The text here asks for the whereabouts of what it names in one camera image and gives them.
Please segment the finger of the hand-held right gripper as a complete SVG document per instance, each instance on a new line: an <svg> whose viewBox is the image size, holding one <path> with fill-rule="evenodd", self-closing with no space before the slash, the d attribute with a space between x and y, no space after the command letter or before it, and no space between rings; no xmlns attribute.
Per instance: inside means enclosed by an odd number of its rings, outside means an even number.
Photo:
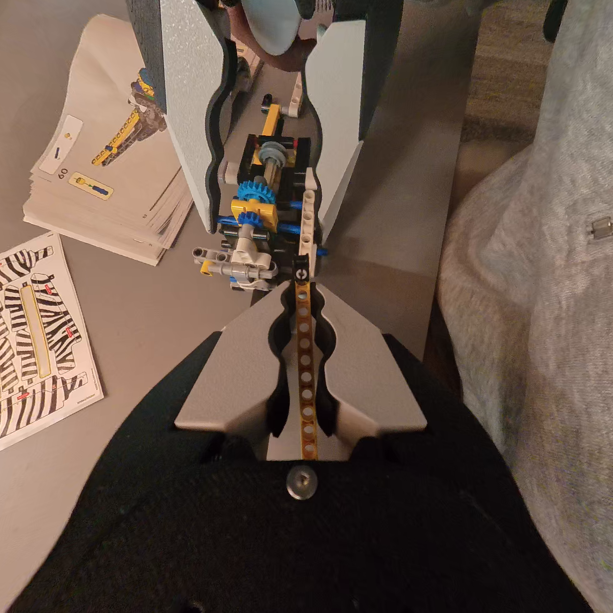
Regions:
<svg viewBox="0 0 613 613"><path fill-rule="evenodd" d="M221 112L235 84L237 52L225 9L161 1L166 119L205 230L218 230L224 157Z"/></svg>
<svg viewBox="0 0 613 613"><path fill-rule="evenodd" d="M333 22L305 65L306 93L321 129L315 175L321 200L318 219L326 242L363 146L360 112L366 21Z"/></svg>

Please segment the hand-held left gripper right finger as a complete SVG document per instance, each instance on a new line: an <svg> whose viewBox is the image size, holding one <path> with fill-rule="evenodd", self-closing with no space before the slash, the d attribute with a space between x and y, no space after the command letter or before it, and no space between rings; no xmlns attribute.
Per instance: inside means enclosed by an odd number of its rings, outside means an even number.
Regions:
<svg viewBox="0 0 613 613"><path fill-rule="evenodd" d="M425 431L381 330L322 283L312 287L312 307L318 459L345 461L364 438Z"/></svg>

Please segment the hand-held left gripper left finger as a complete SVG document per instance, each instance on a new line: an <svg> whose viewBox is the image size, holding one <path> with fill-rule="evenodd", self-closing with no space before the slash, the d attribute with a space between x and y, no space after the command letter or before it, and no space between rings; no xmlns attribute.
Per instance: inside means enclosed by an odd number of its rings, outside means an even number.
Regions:
<svg viewBox="0 0 613 613"><path fill-rule="evenodd" d="M175 426L249 442L266 459L286 425L290 394L283 351L292 339L294 285L285 281L221 331Z"/></svg>

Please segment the lego gearbox model assembly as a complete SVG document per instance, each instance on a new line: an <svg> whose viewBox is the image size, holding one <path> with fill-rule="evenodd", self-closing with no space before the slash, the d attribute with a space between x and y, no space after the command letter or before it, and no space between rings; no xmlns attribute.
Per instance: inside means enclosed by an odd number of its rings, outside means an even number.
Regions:
<svg viewBox="0 0 613 613"><path fill-rule="evenodd" d="M254 181L240 183L237 196L232 202L238 234L231 251L231 259L222 259L223 252L201 256L201 272L209 275L214 272L228 273L237 284L244 281L240 284L243 289L261 289L266 286L271 292L280 285L269 285L269 281L276 278L278 270L270 253L257 250L254 233L264 229L274 235L293 232L297 236L297 242L294 244L297 249L292 252L294 268L290 281L294 285L292 339L284 349L283 357L287 367L289 393L297 392L295 400L299 410L299 457L302 461L317 461L318 426L310 275L314 271L313 258L316 252L313 240L315 194L308 189L304 192L299 210L302 215L300 226L289 226L289 229L286 229L278 220L276 194L272 187L273 180L280 176L287 162L287 148L274 137L264 137L258 155L259 165L265 170L264 174L255 176Z"/></svg>

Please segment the grey lego piece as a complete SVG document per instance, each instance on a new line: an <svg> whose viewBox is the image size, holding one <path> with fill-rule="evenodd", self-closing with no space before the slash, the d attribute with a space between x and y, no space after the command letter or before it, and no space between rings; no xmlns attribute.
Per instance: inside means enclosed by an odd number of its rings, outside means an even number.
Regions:
<svg viewBox="0 0 613 613"><path fill-rule="evenodd" d="M236 40L237 50L237 78L235 88L239 93L247 93L260 73L262 59L244 43Z"/></svg>

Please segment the yellow lego beam white connector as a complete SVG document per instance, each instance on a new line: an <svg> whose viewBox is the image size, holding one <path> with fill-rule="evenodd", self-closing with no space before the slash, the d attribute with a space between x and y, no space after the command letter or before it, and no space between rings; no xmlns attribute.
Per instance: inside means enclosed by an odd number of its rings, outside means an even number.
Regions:
<svg viewBox="0 0 613 613"><path fill-rule="evenodd" d="M302 114L304 100L302 74L297 73L292 93L287 103L282 103L272 93L266 93L262 98L261 111L265 115L262 137L280 137L286 118L298 119Z"/></svg>

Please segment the lego instruction booklet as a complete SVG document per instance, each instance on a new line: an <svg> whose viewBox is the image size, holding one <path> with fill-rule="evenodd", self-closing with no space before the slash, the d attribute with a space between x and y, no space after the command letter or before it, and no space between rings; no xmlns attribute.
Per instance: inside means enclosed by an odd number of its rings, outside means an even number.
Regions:
<svg viewBox="0 0 613 613"><path fill-rule="evenodd" d="M157 265L193 202L152 84L129 22L90 19L25 222Z"/></svg>

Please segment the person's right hand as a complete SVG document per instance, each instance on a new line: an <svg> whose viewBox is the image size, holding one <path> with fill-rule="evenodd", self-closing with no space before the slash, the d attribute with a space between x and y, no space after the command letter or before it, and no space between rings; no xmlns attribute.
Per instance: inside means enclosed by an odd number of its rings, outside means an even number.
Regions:
<svg viewBox="0 0 613 613"><path fill-rule="evenodd" d="M316 39L301 39L298 37L287 51L280 55L272 55L257 43L248 25L232 21L231 33L261 58L264 63L285 72L299 72L317 44Z"/></svg>

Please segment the zebra striped sticker sheet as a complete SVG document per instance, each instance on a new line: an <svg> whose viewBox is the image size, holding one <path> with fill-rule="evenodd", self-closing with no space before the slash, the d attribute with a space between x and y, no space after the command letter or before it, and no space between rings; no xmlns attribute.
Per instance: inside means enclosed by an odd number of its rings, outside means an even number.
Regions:
<svg viewBox="0 0 613 613"><path fill-rule="evenodd" d="M1 450L104 396L60 236L1 253Z"/></svg>

